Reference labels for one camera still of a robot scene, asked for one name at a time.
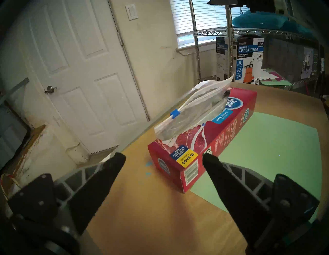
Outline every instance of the switch plate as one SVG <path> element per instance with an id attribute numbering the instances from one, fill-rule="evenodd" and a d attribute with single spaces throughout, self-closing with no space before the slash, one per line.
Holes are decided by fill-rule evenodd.
<path id="1" fill-rule="evenodd" d="M 127 11 L 129 20 L 138 19 L 135 4 L 126 5 L 126 11 Z"/>

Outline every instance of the green paper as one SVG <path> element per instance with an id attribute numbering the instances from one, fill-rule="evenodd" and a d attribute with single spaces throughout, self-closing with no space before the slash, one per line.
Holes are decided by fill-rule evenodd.
<path id="1" fill-rule="evenodd" d="M 263 85 L 274 85 L 274 86 L 292 86 L 292 84 L 289 81 L 285 81 L 285 80 L 280 80 L 277 81 L 275 79 L 271 79 L 272 81 L 261 81 L 261 83 Z"/>
<path id="2" fill-rule="evenodd" d="M 252 169 L 270 181 L 278 173 L 285 174 L 320 200 L 320 143 L 317 130 L 310 126 L 254 112 L 219 160 Z M 227 212 L 207 172 L 191 191 Z"/>

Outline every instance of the tabletop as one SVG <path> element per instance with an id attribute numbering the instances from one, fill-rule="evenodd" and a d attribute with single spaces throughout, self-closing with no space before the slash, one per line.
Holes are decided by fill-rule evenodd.
<path id="1" fill-rule="evenodd" d="M 232 83 L 257 91 L 256 112 L 314 127 L 322 157 L 322 191 L 317 217 L 328 204 L 329 122 L 319 99 L 266 86 Z M 156 119 L 161 121 L 165 115 Z M 87 227 L 103 254 L 245 254 L 247 243 L 229 213 L 188 191 L 181 193 L 152 164 L 147 145 L 153 128 L 122 153 L 126 163 Z"/>

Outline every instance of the barcode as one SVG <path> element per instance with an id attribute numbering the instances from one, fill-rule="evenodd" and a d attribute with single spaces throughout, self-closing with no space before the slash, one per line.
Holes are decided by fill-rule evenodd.
<path id="1" fill-rule="evenodd" d="M 184 177 L 185 177 L 185 183 L 186 186 L 190 184 L 191 181 L 194 180 L 195 177 L 197 177 L 199 174 L 198 171 L 198 160 L 195 160 L 185 171 L 184 171 Z"/>

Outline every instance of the door panel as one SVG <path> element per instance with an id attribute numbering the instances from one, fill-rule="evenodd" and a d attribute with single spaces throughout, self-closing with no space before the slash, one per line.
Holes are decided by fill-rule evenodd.
<path id="1" fill-rule="evenodd" d="M 20 23 L 49 98 L 91 152 L 116 145 L 146 120 L 107 0 L 31 2 Z"/>

